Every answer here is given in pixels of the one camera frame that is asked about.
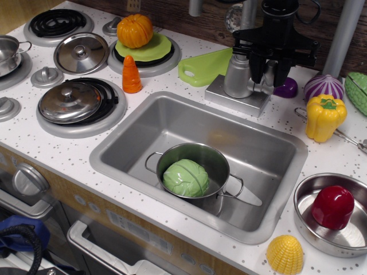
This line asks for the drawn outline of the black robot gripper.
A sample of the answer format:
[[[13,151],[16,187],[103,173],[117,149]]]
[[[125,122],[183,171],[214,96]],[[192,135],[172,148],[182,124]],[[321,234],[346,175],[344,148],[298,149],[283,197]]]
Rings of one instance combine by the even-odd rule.
[[[296,15],[265,15],[263,25],[233,32],[233,53],[249,60],[251,78],[259,84],[266,62],[276,61],[274,87],[282,86],[292,66],[314,66],[320,43],[296,31]]]

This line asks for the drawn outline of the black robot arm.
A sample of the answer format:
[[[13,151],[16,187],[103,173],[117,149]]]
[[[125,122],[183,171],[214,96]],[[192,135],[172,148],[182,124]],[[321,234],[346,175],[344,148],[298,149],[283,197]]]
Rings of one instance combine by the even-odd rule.
[[[263,25],[233,32],[233,52],[246,56],[255,84],[268,80],[268,86],[279,87],[291,67],[315,65],[321,44],[294,28],[298,9],[298,1],[263,1]]]

